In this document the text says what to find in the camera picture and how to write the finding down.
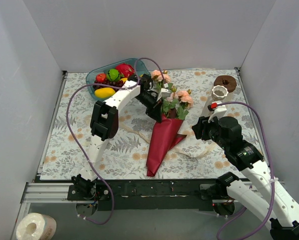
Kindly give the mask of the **pink artificial flower bunch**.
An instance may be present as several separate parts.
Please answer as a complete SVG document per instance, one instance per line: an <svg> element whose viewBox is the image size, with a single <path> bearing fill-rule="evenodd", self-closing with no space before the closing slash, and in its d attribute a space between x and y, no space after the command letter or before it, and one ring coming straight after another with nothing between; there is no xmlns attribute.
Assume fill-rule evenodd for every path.
<svg viewBox="0 0 299 240"><path fill-rule="evenodd" d="M194 105L191 90L178 90L178 87L172 83L172 79L166 70L162 73L159 70L154 70L150 75L154 82L154 90L158 93L158 99L162 101L162 115L168 119L185 120L189 109ZM172 93L170 97L161 98L159 97L160 90L165 83L168 83Z"/></svg>

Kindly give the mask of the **dark red wrapping paper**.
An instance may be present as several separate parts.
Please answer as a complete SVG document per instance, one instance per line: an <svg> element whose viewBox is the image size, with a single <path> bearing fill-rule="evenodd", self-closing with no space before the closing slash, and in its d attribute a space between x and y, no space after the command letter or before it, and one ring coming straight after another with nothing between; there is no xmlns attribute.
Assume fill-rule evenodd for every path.
<svg viewBox="0 0 299 240"><path fill-rule="evenodd" d="M183 120L166 118L164 114L161 123L154 124L146 160L148 177L156 175L168 151L186 138L186 134L179 134L182 124Z"/></svg>

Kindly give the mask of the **cream printed ribbon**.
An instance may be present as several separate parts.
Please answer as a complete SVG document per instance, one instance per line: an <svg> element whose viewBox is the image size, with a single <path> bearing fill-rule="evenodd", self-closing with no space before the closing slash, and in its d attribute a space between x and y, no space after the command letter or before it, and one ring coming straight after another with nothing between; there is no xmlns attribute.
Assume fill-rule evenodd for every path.
<svg viewBox="0 0 299 240"><path fill-rule="evenodd" d="M152 121L136 119L136 124L129 124L126 121L119 123L119 129L114 138L106 146L106 150L113 150L121 153L130 153L141 144L148 148L154 123ZM194 132L189 129L189 125L184 123L180 128L180 133L186 138L170 150L175 154L182 154L190 158L201 159L211 153L216 144L209 141L197 141Z"/></svg>

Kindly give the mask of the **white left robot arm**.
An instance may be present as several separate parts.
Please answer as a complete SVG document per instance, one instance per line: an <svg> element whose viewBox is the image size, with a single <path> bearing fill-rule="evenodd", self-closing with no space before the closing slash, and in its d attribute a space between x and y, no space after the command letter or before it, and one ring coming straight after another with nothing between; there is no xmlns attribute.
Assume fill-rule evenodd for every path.
<svg viewBox="0 0 299 240"><path fill-rule="evenodd" d="M119 129L119 113L133 99L137 99L146 107L146 115L158 123L162 122L162 101L158 93L152 91L153 80L150 75L141 77L133 74L125 82L122 89L105 101L97 101L94 104L91 121L91 139L88 151L84 154L87 163L77 176L71 178L75 190L85 200L91 200L96 194L98 175L95 167L101 160L110 139Z"/></svg>

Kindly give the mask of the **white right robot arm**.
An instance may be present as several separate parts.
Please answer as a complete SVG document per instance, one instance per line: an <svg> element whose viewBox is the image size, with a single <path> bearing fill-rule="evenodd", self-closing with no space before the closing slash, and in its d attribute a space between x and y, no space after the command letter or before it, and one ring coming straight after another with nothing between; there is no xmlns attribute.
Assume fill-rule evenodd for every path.
<svg viewBox="0 0 299 240"><path fill-rule="evenodd" d="M242 127L229 116L200 117L192 127L198 140L212 140L224 151L227 160L235 166L258 190L246 187L238 176L227 172L216 179L215 191L222 198L239 201L260 220L274 240L299 240L299 204L282 184L271 176L264 157L251 143L243 139Z"/></svg>

